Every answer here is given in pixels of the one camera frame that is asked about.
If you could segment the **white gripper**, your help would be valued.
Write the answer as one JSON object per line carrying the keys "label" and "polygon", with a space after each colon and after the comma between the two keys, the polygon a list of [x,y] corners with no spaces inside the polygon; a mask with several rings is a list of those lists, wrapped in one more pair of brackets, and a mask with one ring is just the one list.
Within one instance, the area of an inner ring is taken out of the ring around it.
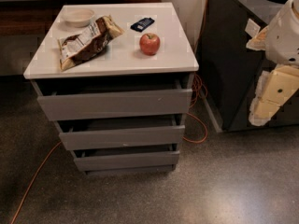
{"label": "white gripper", "polygon": [[264,126],[299,90],[299,0],[288,0],[246,48],[265,50],[268,60],[279,63],[262,71],[249,108],[250,124]]}

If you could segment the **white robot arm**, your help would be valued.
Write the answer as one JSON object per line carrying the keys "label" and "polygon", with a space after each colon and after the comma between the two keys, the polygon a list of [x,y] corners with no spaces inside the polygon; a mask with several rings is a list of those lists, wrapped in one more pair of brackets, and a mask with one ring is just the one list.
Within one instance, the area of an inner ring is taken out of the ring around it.
{"label": "white robot arm", "polygon": [[262,71],[249,108],[249,122],[264,126],[299,90],[299,0],[288,0],[246,48],[264,50],[276,64]]}

